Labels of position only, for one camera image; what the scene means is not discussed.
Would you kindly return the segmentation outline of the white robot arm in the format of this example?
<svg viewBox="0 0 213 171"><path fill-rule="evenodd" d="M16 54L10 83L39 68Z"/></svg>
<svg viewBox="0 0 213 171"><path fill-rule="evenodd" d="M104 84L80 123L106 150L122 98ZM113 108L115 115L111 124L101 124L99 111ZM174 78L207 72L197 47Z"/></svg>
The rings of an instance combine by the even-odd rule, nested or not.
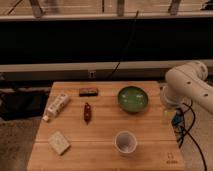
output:
<svg viewBox="0 0 213 171"><path fill-rule="evenodd" d="M208 68L201 61L171 68L165 74L166 85L160 93L162 104L174 109L189 98L213 114L213 87L205 82L207 76Z"/></svg>

